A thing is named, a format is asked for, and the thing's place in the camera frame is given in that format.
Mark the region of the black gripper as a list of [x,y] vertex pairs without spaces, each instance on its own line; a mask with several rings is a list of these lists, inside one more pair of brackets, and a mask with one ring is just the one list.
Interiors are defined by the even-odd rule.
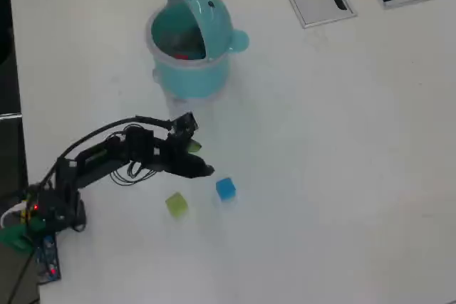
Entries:
[[201,157],[189,155],[202,148],[199,142],[189,137],[155,138],[153,148],[152,169],[156,172],[172,172],[188,179],[208,177],[214,173],[214,167]]

